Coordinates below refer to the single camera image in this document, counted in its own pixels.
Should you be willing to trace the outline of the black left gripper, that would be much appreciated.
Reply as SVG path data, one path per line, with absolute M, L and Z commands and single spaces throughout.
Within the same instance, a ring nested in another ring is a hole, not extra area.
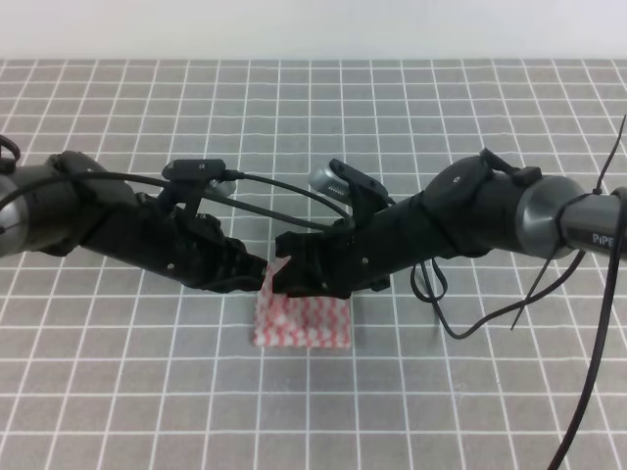
M 226 237 L 215 217 L 198 212 L 189 220 L 183 217 L 184 205 L 167 212 L 157 198 L 136 196 L 137 213 L 131 217 L 133 265 L 192 289 L 218 294 L 260 291 L 265 259 Z

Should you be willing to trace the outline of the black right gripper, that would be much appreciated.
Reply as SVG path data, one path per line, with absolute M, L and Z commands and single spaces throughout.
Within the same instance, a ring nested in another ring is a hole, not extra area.
M 347 299 L 360 290 L 385 290 L 390 287 L 385 263 L 391 235 L 392 223 L 383 219 L 351 233 L 283 233 L 275 238 L 275 256 L 293 259 L 293 278 L 274 276 L 272 292 Z

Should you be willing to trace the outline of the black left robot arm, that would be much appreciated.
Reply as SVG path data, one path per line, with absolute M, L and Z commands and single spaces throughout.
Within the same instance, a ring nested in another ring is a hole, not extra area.
M 20 166 L 1 139 L 1 254 L 62 258 L 75 248 L 216 293 L 261 289 L 266 262 L 199 211 L 224 202 L 230 179 L 221 160 L 177 160 L 160 178 L 115 173 L 81 152 Z

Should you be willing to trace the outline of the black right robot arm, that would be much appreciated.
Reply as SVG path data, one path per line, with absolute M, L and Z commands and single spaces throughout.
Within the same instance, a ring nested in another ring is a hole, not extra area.
M 435 258 L 481 258 L 493 250 L 560 259 L 574 250 L 626 256 L 626 195 L 587 192 L 564 176 L 515 167 L 491 151 L 442 170 L 398 203 L 373 178 L 332 160 L 316 191 L 347 204 L 352 222 L 320 234 L 288 232 L 272 288 L 290 297 L 348 299 L 385 290 L 392 274 Z

